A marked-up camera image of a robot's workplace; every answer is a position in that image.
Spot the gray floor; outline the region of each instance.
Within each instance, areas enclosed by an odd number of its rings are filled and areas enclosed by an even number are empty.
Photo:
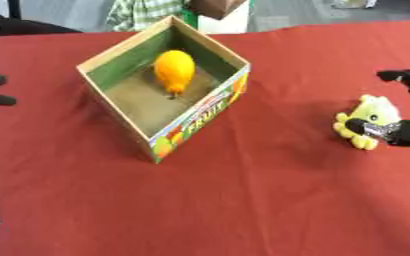
[[[83,31],[105,31],[105,17],[114,0],[22,0],[27,19]],[[332,0],[255,0],[249,31],[266,31],[300,24],[371,20],[410,20],[410,0],[378,0],[366,10],[336,10]]]

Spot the box label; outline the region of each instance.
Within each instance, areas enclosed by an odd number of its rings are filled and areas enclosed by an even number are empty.
[[[246,91],[249,69],[249,66],[241,69],[207,97],[152,137],[149,143],[155,162],[160,162],[176,147],[188,140],[236,101]]]

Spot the white object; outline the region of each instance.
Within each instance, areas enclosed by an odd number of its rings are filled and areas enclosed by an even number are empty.
[[[205,34],[242,34],[247,32],[250,0],[242,3],[222,20],[199,16],[199,31]]]

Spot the orange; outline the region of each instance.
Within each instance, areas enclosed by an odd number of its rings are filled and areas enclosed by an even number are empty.
[[[154,64],[155,75],[166,91],[174,95],[182,94],[191,82],[195,64],[185,52],[172,50],[160,55]]]

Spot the cardboard box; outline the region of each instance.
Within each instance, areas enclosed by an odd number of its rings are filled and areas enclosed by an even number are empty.
[[[171,99],[153,72],[155,59],[179,49],[195,63],[185,93]],[[170,16],[78,70],[94,95],[142,149],[160,162],[245,92],[250,64],[217,41]]]

